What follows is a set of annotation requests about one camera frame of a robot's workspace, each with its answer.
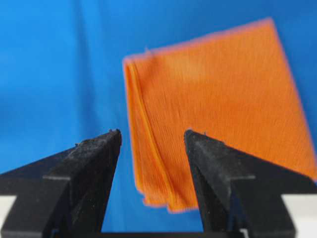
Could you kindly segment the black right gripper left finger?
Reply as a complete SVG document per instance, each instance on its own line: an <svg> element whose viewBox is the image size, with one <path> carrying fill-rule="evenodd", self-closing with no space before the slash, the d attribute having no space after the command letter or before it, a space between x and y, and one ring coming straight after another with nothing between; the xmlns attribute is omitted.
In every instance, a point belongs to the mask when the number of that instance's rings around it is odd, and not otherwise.
<svg viewBox="0 0 317 238"><path fill-rule="evenodd" d="M78 238L102 229L120 154L118 129L0 176L3 238Z"/></svg>

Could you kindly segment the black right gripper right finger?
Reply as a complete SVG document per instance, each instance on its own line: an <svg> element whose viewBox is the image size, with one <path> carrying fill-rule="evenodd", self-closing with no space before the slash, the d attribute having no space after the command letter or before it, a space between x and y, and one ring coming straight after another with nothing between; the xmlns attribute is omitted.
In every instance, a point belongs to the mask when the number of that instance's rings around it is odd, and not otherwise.
<svg viewBox="0 0 317 238"><path fill-rule="evenodd" d="M317 186L311 178L192 130L184 143L205 231L316 237Z"/></svg>

